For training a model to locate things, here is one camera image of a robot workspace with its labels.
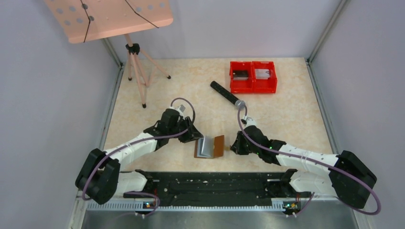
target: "pink stand top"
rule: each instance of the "pink stand top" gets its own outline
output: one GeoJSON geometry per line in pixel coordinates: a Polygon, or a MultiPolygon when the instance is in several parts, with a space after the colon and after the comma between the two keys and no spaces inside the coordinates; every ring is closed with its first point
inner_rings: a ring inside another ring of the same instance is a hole
{"type": "MultiPolygon", "coordinates": [[[[80,0],[44,0],[70,43],[85,40],[88,17],[80,0]]],[[[136,15],[125,0],[82,0],[91,19],[86,41],[155,28],[136,15]]],[[[127,0],[132,8],[158,27],[170,25],[169,0],[127,0]]]]}

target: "metal plate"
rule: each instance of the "metal plate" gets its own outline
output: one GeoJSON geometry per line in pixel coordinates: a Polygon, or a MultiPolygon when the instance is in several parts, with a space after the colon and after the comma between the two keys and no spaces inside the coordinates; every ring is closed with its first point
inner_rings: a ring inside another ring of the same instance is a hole
{"type": "Polygon", "coordinates": [[[338,201],[313,201],[297,218],[276,212],[156,212],[142,219],[124,211],[87,211],[82,229],[358,229],[353,211],[338,201]]]}
{"type": "MultiPolygon", "coordinates": [[[[152,211],[142,208],[144,201],[111,200],[103,205],[91,200],[87,211],[152,211]]],[[[283,201],[272,201],[271,206],[246,207],[194,207],[194,206],[167,206],[159,207],[157,211],[285,211],[283,201]]]]}

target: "black cord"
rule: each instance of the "black cord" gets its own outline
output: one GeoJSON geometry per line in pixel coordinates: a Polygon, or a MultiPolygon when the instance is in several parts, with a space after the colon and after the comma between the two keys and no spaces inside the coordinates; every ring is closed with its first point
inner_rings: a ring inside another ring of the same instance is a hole
{"type": "Polygon", "coordinates": [[[86,10],[86,8],[85,8],[85,5],[83,4],[83,1],[80,0],[80,2],[82,3],[82,8],[83,8],[83,9],[85,10],[85,12],[86,12],[87,19],[89,19],[89,24],[88,24],[88,26],[87,26],[86,35],[85,35],[85,40],[83,41],[83,43],[84,43],[84,42],[86,42],[86,38],[87,38],[87,34],[88,34],[88,29],[90,28],[91,20],[90,20],[90,17],[88,16],[88,13],[87,13],[87,10],[86,10]]]}
{"type": "Polygon", "coordinates": [[[155,26],[156,28],[159,28],[159,27],[157,27],[155,24],[153,24],[152,22],[150,22],[148,19],[142,17],[139,13],[137,13],[137,12],[134,10],[134,8],[132,8],[132,6],[130,5],[130,3],[129,3],[127,0],[125,0],[125,2],[129,5],[129,7],[132,9],[132,11],[134,11],[134,13],[135,13],[136,15],[140,16],[141,18],[143,18],[143,20],[149,22],[151,25],[155,26]]]}

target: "music stand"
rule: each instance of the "music stand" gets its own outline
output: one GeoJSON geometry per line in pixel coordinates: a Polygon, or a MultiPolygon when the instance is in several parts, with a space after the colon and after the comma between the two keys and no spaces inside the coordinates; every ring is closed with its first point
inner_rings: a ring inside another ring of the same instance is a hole
{"type": "Polygon", "coordinates": [[[124,35],[128,49],[129,76],[134,67],[142,107],[146,99],[142,85],[148,87],[151,78],[145,75],[138,54],[142,53],[156,68],[170,79],[164,71],[140,46],[132,43],[129,33],[170,25],[173,15],[169,0],[44,0],[62,26],[70,43],[93,41],[124,35]],[[138,70],[144,83],[141,83],[138,70]]]}

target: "metal pole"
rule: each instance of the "metal pole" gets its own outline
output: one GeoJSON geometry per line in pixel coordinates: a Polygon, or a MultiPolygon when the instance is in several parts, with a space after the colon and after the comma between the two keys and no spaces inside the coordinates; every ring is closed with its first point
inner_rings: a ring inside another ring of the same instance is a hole
{"type": "Polygon", "coordinates": [[[113,116],[114,106],[115,106],[115,102],[117,101],[119,86],[121,85],[121,80],[122,80],[123,74],[124,74],[124,67],[120,67],[120,69],[118,70],[118,75],[117,75],[117,80],[115,82],[113,95],[110,100],[110,106],[108,108],[106,121],[104,122],[103,133],[101,135],[100,144],[98,145],[98,148],[101,150],[104,149],[104,144],[106,143],[108,128],[110,127],[111,117],[113,116]]]}
{"type": "Polygon", "coordinates": [[[350,0],[341,0],[337,9],[332,15],[332,18],[329,20],[328,25],[326,26],[325,30],[322,32],[321,37],[319,38],[317,44],[315,45],[315,48],[311,52],[311,55],[308,58],[308,63],[311,64],[315,57],[317,56],[320,48],[322,47],[323,43],[325,42],[325,39],[329,35],[329,33],[332,31],[333,26],[335,25],[336,21],[339,19],[339,16],[343,12],[343,10],[346,8],[347,4],[350,2],[350,0]]]}
{"type": "Polygon", "coordinates": [[[108,54],[110,54],[111,58],[113,58],[114,62],[118,65],[118,67],[121,66],[122,61],[119,59],[117,53],[115,52],[115,49],[111,45],[111,42],[108,38],[101,39],[101,42],[103,43],[104,47],[107,49],[108,54]]]}
{"type": "Polygon", "coordinates": [[[315,96],[317,98],[318,101],[318,106],[320,109],[320,114],[322,116],[323,119],[323,124],[325,125],[325,129],[326,129],[326,134],[328,135],[328,139],[329,139],[329,143],[330,143],[330,147],[332,148],[332,153],[333,154],[340,154],[339,151],[339,145],[336,141],[336,137],[335,137],[335,132],[333,131],[333,126],[332,123],[330,121],[328,112],[326,110],[325,107],[325,102],[323,100],[322,97],[322,92],[320,91],[319,87],[318,87],[318,82],[317,79],[314,75],[314,72],[312,70],[312,66],[311,64],[309,64],[307,62],[307,69],[308,69],[308,73],[309,73],[309,78],[311,79],[312,82],[312,87],[314,88],[314,92],[315,92],[315,96]]]}

